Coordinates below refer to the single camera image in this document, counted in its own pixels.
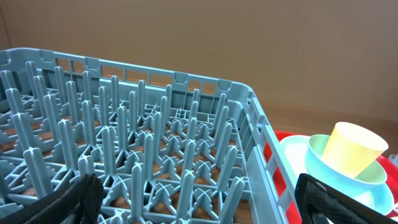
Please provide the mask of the mint green bowl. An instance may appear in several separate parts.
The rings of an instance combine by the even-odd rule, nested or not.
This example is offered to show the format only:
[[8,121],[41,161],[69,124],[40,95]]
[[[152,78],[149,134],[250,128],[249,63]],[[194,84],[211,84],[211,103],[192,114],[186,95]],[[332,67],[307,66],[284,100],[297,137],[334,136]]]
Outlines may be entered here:
[[316,134],[308,140],[304,166],[312,177],[350,197],[365,193],[380,197],[392,193],[386,184],[386,171],[378,161],[372,162],[356,177],[348,177],[324,163],[322,154],[329,138],[326,134]]

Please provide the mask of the yellow plastic cup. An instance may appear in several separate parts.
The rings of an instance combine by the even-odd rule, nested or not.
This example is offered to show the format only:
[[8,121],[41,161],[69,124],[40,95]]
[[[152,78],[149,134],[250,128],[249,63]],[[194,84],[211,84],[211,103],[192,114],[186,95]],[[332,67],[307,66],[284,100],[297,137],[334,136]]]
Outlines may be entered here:
[[322,160],[351,178],[359,175],[389,148],[378,134],[357,124],[340,121],[330,134]]

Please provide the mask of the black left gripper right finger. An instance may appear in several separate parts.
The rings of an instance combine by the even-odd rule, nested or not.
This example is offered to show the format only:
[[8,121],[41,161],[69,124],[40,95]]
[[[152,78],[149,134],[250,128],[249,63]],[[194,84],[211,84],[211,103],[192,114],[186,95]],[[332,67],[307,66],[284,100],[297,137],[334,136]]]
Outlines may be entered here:
[[395,223],[308,174],[300,174],[295,200],[303,223]]

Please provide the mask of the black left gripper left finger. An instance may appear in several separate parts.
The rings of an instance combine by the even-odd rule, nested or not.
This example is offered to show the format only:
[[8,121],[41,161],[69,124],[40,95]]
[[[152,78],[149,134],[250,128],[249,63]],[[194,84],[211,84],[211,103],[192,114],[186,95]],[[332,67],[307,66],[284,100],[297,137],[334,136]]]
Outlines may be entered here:
[[85,174],[76,182],[1,218],[1,223],[96,223],[103,198],[101,180],[95,174]]

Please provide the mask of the light blue plate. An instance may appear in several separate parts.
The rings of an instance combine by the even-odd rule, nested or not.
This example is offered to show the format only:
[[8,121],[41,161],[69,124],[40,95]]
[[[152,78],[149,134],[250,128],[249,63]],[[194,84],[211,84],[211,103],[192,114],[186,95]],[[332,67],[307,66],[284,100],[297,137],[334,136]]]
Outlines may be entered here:
[[387,174],[378,161],[374,161],[355,178],[343,175],[322,161],[329,135],[294,135],[281,140],[280,148],[292,166],[289,179],[297,185],[300,174],[309,174],[363,205],[383,214],[389,214],[394,198],[386,184]]

